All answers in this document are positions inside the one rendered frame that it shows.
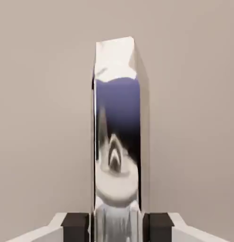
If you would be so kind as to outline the shiny silver door handle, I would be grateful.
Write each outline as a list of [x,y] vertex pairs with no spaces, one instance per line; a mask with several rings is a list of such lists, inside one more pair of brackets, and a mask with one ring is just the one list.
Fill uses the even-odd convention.
[[94,242],[148,242],[149,80],[133,37],[96,43]]

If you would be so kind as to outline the beige cabinet door front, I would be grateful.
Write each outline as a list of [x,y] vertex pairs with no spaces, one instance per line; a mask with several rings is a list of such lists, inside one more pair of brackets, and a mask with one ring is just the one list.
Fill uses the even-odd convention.
[[95,44],[149,78],[150,207],[234,242],[234,0],[0,0],[0,242],[89,211]]

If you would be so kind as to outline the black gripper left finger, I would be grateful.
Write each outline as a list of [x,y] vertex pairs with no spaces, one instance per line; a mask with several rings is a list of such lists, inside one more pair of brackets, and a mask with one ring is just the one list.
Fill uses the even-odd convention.
[[56,213],[46,226],[5,242],[90,242],[88,213]]

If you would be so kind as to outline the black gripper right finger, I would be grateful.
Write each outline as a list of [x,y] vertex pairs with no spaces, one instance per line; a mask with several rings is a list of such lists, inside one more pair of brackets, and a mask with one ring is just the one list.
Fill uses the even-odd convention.
[[179,213],[146,213],[142,222],[143,242],[228,242],[185,223]]

